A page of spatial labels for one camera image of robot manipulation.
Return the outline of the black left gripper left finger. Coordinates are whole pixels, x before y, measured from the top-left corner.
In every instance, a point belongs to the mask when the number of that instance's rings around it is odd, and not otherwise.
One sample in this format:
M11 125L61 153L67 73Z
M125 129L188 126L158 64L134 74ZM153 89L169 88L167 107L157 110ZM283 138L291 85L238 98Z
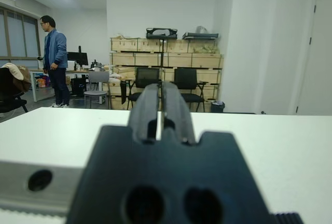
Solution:
M133 139L140 143L154 143L156 141L158 121L158 84L153 83L145 87L131 109L128 127L132 129Z

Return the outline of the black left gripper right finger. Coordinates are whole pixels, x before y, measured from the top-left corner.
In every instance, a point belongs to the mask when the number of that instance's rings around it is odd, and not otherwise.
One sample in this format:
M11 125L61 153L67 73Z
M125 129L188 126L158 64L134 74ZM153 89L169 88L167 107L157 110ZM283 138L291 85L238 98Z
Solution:
M172 129L181 143L196 143L190 110L178 87L171 82L162 83L162 113L164 129Z

